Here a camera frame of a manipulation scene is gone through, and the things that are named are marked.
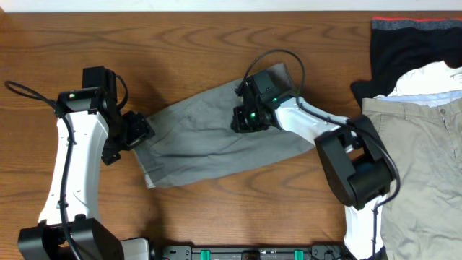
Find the grey shorts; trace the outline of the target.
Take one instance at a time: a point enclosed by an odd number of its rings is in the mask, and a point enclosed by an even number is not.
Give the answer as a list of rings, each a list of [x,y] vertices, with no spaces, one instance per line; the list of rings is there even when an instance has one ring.
[[[148,188],[184,186],[280,162],[308,152],[313,144],[275,127],[234,132],[233,109],[240,80],[170,105],[147,118],[155,135],[136,147]]]

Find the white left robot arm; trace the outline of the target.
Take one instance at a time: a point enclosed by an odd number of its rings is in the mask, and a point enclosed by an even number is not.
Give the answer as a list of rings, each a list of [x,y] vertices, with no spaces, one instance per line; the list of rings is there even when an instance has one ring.
[[[149,259],[146,238],[119,240],[100,220],[100,165],[120,159],[154,131],[140,113],[121,114],[104,87],[62,92],[53,104],[58,152],[51,188],[35,227],[19,232],[24,259]]]

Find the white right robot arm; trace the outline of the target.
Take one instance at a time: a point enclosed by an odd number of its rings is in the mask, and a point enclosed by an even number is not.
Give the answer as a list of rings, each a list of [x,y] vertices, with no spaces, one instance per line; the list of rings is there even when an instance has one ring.
[[[366,116],[335,116],[307,103],[299,94],[271,81],[245,79],[236,89],[243,99],[231,127],[238,133],[273,126],[313,144],[328,185],[345,206],[344,245],[355,259],[380,252],[379,216],[388,201],[396,166]]]

